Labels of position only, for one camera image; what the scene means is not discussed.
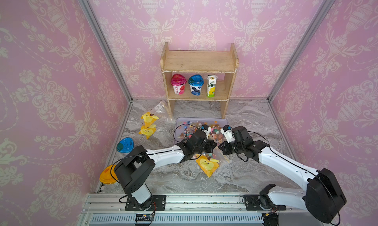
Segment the ziploc candy bag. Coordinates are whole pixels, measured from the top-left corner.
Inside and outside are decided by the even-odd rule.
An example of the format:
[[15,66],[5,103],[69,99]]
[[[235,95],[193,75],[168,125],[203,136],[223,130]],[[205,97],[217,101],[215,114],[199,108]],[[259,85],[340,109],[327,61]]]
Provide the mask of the ziploc candy bag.
[[230,159],[223,155],[223,152],[218,147],[216,147],[212,153],[195,154],[194,159],[208,178],[210,178],[219,167],[226,166],[230,163]]
[[173,114],[167,102],[161,101],[150,111],[144,113],[141,119],[143,119],[145,127],[151,127],[152,125],[173,122]]
[[152,124],[150,126],[142,126],[138,132],[140,135],[145,135],[146,139],[149,139],[157,130],[156,125]]

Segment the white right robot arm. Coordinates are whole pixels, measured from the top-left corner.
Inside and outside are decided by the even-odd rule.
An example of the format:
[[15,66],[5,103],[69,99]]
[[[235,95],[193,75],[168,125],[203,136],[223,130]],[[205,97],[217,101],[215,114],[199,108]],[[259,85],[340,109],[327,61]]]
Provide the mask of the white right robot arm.
[[301,164],[275,150],[267,139],[253,140],[243,126],[221,129],[225,141],[219,145],[223,155],[244,154],[244,161],[255,160],[269,166],[298,185],[297,189],[269,184],[259,193],[259,202],[265,209],[291,206],[308,211],[318,221],[334,225],[335,217],[346,205],[346,197],[335,174],[323,168],[317,170]]

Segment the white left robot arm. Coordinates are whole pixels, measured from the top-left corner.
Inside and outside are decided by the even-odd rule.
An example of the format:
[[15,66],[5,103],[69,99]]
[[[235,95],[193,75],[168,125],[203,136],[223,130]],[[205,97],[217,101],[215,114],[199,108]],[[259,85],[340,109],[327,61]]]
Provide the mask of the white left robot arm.
[[210,131],[209,126],[203,125],[190,138],[168,148],[150,150],[140,145],[116,161],[110,174],[122,186],[127,197],[125,204],[137,210],[153,209],[155,198],[145,184],[152,170],[194,160],[196,154],[212,153],[217,145],[208,138]]

